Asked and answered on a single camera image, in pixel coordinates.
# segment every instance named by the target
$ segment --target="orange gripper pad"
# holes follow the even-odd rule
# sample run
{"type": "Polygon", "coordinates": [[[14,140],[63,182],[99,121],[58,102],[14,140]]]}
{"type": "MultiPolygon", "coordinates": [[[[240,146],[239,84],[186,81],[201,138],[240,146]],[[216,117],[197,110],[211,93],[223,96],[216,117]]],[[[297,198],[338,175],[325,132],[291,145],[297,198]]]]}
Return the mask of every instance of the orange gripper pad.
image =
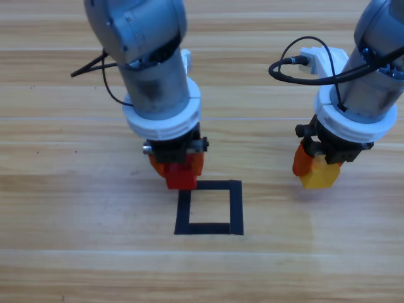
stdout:
{"type": "Polygon", "coordinates": [[[301,177],[310,172],[314,158],[310,157],[303,149],[302,143],[300,142],[299,148],[295,153],[295,160],[293,163],[293,173],[297,177],[301,177]]]}
{"type": "Polygon", "coordinates": [[[149,155],[149,159],[150,159],[151,166],[154,167],[156,172],[164,178],[165,177],[165,164],[157,163],[156,158],[152,155],[149,155]]]}
{"type": "Polygon", "coordinates": [[[203,170],[203,163],[205,161],[205,153],[196,153],[191,160],[192,170],[196,175],[201,175],[203,170]]]}

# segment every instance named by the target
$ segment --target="red block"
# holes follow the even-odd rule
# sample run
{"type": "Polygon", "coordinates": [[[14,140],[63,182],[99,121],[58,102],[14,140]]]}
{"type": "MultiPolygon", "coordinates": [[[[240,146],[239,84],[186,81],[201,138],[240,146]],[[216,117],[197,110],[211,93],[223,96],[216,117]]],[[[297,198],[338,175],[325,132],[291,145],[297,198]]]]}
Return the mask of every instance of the red block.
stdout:
{"type": "Polygon", "coordinates": [[[166,167],[165,181],[168,189],[192,191],[196,189],[196,175],[189,165],[171,164],[166,167]]]}

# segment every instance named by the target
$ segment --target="wood grain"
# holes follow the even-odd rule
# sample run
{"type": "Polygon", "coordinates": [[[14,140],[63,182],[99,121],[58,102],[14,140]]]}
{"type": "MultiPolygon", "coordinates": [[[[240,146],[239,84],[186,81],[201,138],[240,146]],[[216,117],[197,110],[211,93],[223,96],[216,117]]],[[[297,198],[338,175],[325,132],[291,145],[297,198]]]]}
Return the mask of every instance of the wood grain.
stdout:
{"type": "MultiPolygon", "coordinates": [[[[243,181],[245,235],[180,236],[177,193],[101,75],[69,77],[101,50],[82,0],[0,0],[0,302],[402,303],[404,116],[333,188],[306,191],[294,127],[318,88],[267,72],[302,35],[349,53],[367,2],[186,0],[201,179],[243,181]]],[[[225,193],[193,203],[193,222],[229,216],[225,193]]]]}

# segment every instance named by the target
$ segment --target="gray cylindrical joint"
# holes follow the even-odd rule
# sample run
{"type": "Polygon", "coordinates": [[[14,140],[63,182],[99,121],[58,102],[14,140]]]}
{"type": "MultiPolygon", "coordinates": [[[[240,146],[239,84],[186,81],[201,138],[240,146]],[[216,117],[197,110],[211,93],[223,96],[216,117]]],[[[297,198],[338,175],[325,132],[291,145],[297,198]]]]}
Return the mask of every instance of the gray cylindrical joint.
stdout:
{"type": "Polygon", "coordinates": [[[133,108],[149,120],[164,120],[182,112],[189,102],[180,49],[162,64],[135,70],[120,66],[133,108]]]}
{"type": "MultiPolygon", "coordinates": [[[[343,72],[365,64],[356,48],[343,72]]],[[[394,79],[379,71],[338,85],[342,104],[347,108],[342,112],[338,105],[335,86],[331,90],[331,103],[346,118],[359,123],[375,123],[383,119],[404,91],[404,81],[394,79]]]]}
{"type": "Polygon", "coordinates": [[[118,64],[131,64],[187,30],[182,0],[84,0],[92,30],[118,64]]]}
{"type": "MultiPolygon", "coordinates": [[[[368,64],[402,47],[404,5],[401,0],[372,0],[355,29],[356,48],[343,72],[368,64]]],[[[339,84],[342,104],[338,108],[335,86],[331,103],[346,118],[360,123],[383,119],[404,91],[404,56],[371,74],[339,84]]]]}

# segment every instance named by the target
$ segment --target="black square outline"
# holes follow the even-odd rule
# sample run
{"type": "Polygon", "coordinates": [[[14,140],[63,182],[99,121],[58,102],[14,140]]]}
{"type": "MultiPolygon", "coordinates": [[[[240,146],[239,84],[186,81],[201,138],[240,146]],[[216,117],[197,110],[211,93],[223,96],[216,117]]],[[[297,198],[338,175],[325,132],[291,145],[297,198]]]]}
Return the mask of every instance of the black square outline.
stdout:
{"type": "Polygon", "coordinates": [[[179,191],[175,235],[244,235],[241,181],[198,181],[195,190],[229,191],[230,223],[189,223],[192,191],[179,191]]]}

